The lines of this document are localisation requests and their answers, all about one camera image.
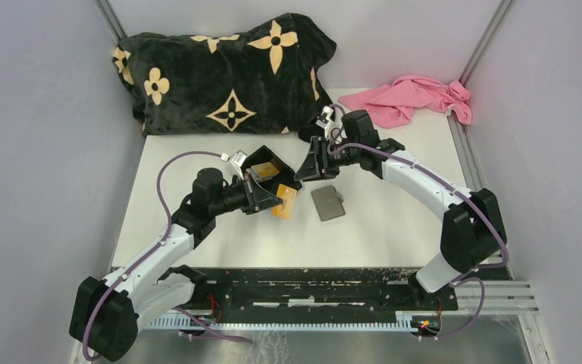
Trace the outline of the black plastic card box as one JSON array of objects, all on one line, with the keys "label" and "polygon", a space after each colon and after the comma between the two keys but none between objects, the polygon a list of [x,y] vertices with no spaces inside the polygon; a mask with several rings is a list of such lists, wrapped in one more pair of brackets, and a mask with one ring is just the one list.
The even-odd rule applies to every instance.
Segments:
[{"label": "black plastic card box", "polygon": [[302,189],[302,183],[296,180],[296,172],[267,146],[247,155],[241,169],[273,194],[280,186],[296,191]]}]

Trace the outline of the grey leather card holder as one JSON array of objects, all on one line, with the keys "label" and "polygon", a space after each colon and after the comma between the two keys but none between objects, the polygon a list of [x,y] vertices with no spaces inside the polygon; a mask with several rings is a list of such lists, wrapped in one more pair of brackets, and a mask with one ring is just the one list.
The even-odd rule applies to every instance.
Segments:
[{"label": "grey leather card holder", "polygon": [[343,217],[346,210],[342,195],[335,186],[327,185],[311,191],[311,198],[321,222]]}]

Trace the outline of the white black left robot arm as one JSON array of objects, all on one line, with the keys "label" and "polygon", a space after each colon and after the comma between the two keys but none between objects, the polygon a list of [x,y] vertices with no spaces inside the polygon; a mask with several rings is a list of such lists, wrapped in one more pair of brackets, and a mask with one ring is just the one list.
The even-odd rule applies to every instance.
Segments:
[{"label": "white black left robot arm", "polygon": [[208,288],[173,271],[173,264],[215,229],[217,216],[236,210],[251,215],[282,202],[247,174],[226,184],[216,168],[199,171],[191,193],[149,246],[104,278],[88,277],[78,287],[69,334],[83,345],[84,356],[116,361],[159,316],[184,303],[203,306]]}]

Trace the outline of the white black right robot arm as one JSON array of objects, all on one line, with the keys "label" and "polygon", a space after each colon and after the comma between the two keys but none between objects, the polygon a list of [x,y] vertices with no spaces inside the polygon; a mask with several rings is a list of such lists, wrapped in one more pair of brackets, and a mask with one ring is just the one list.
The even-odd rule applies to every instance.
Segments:
[{"label": "white black right robot arm", "polygon": [[380,138],[365,110],[340,117],[337,110],[338,105],[328,105],[317,116],[322,133],[309,140],[296,180],[330,180],[342,167],[358,165],[402,188],[438,217],[439,252],[408,279],[407,297],[413,307],[429,308],[437,301],[437,291],[459,284],[472,272],[507,266],[507,237],[493,192],[471,190],[431,171],[401,143]]}]

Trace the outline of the stack of cards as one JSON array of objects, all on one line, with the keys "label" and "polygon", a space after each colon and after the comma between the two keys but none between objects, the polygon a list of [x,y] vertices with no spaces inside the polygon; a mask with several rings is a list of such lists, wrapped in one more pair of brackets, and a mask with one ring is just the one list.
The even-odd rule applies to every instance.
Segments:
[{"label": "stack of cards", "polygon": [[257,182],[270,180],[280,173],[280,170],[272,162],[252,165],[247,168],[247,171]]}]

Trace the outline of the orange credit card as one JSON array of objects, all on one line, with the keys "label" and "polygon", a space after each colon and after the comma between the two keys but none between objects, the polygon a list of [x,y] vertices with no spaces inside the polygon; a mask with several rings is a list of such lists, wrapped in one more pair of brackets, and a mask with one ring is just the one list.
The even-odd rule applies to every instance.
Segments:
[{"label": "orange credit card", "polygon": [[297,194],[298,190],[285,184],[280,184],[277,188],[276,196],[282,200],[282,203],[273,207],[272,215],[277,218],[289,220],[293,213]]}]

